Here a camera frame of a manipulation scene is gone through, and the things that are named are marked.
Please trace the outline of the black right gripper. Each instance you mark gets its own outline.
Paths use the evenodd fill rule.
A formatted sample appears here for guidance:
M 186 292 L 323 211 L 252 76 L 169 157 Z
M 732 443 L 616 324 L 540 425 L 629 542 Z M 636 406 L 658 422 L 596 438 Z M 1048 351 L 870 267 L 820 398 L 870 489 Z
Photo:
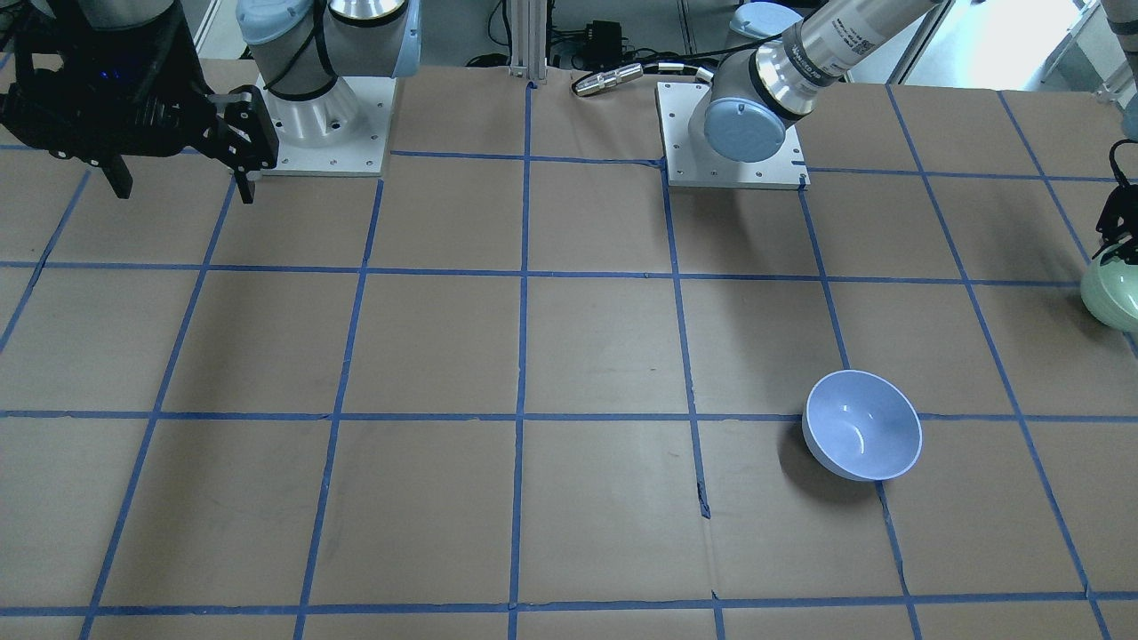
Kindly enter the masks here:
M 13 38 L 15 77 L 3 128 L 24 145 L 102 171 L 118 199 L 125 156 L 204 154 L 236 179 L 244 205 L 277 169 L 279 137 L 264 95 L 214 95 L 179 1 L 36 1 Z

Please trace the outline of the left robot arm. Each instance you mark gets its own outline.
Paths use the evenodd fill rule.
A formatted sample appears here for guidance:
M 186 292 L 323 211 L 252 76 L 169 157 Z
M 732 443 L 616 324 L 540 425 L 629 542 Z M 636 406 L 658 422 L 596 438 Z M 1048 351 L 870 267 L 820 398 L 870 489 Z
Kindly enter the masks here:
M 945 1 L 826 1 L 816 13 L 794 20 L 775 36 L 732 49 L 710 81 L 704 138 L 721 157 L 741 163 L 772 158 L 786 130 L 813 114 L 820 90 L 836 84 L 849 69 L 921 20 Z M 1137 5 L 1099 1 L 1110 32 L 1133 73 Z M 1135 266 L 1135 181 L 1115 166 L 1118 186 L 1107 198 L 1097 232 L 1102 259 Z

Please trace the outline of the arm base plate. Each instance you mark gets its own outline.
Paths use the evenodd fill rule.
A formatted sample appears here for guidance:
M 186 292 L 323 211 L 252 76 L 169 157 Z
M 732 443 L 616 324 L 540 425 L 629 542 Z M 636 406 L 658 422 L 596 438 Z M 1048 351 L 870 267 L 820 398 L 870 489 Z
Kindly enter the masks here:
M 289 101 L 265 91 L 277 137 L 280 177 L 382 177 L 388 158 L 395 77 L 339 77 L 325 96 Z
M 673 188 L 805 190 L 813 183 L 797 131 L 750 99 L 660 82 L 657 106 Z

